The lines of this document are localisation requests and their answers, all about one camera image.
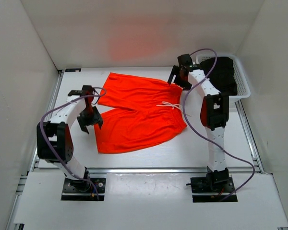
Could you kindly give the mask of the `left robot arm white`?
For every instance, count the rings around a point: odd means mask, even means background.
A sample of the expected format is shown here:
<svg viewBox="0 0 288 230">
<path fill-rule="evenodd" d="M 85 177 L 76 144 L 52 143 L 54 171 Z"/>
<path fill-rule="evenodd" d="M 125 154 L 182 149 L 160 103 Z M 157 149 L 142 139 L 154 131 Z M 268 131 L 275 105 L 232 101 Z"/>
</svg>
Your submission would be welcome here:
<svg viewBox="0 0 288 230">
<path fill-rule="evenodd" d="M 91 85 L 71 90 L 65 103 L 44 114 L 36 127 L 38 157 L 61 169 L 81 192 L 89 190 L 91 180 L 87 168 L 73 156 L 70 128 L 74 122 L 78 122 L 80 130 L 87 134 L 88 126 L 101 128 L 103 118 L 93 100 L 106 93 L 104 88 Z"/>
</svg>

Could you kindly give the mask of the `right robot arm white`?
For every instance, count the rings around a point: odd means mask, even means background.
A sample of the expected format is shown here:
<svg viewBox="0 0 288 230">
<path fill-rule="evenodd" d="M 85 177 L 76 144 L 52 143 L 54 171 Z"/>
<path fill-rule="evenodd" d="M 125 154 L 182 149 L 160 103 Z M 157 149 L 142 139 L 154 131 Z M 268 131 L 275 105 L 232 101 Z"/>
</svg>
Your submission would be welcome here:
<svg viewBox="0 0 288 230">
<path fill-rule="evenodd" d="M 176 84 L 185 91 L 196 89 L 202 98 L 200 121 L 206 129 L 208 141 L 206 187 L 218 191 L 229 181 L 225 161 L 224 133 L 229 119 L 229 97 L 236 95 L 233 61 L 228 57 L 212 57 L 196 64 L 190 54 L 178 56 L 168 84 Z"/>
</svg>

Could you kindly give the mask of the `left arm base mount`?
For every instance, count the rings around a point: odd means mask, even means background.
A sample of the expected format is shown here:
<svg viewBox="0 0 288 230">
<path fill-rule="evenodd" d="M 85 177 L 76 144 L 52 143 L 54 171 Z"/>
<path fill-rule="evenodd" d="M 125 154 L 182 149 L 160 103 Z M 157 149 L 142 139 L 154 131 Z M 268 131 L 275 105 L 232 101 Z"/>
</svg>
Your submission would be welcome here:
<svg viewBox="0 0 288 230">
<path fill-rule="evenodd" d="M 61 201 L 104 201 L 106 178 L 85 176 L 91 183 L 82 180 L 64 179 Z"/>
</svg>

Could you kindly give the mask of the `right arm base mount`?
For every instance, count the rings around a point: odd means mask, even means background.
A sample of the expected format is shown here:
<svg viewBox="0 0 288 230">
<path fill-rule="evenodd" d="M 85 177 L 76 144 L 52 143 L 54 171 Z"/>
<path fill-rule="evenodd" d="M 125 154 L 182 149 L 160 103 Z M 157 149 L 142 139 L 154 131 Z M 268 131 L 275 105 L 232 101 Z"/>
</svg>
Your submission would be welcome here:
<svg viewBox="0 0 288 230">
<path fill-rule="evenodd" d="M 191 187 L 193 203 L 238 201 L 228 168 L 214 172 L 208 169 L 205 177 L 191 177 L 186 186 Z"/>
</svg>

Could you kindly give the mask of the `orange shorts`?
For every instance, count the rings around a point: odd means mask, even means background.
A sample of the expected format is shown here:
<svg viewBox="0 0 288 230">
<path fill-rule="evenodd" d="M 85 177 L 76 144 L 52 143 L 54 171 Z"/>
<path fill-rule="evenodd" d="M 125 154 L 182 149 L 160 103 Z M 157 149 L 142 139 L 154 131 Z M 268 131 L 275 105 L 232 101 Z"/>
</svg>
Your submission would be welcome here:
<svg viewBox="0 0 288 230">
<path fill-rule="evenodd" d="M 159 79 L 110 73 L 99 105 L 103 125 L 95 126 L 99 153 L 118 154 L 162 144 L 187 127 L 180 107 L 182 88 Z"/>
</svg>

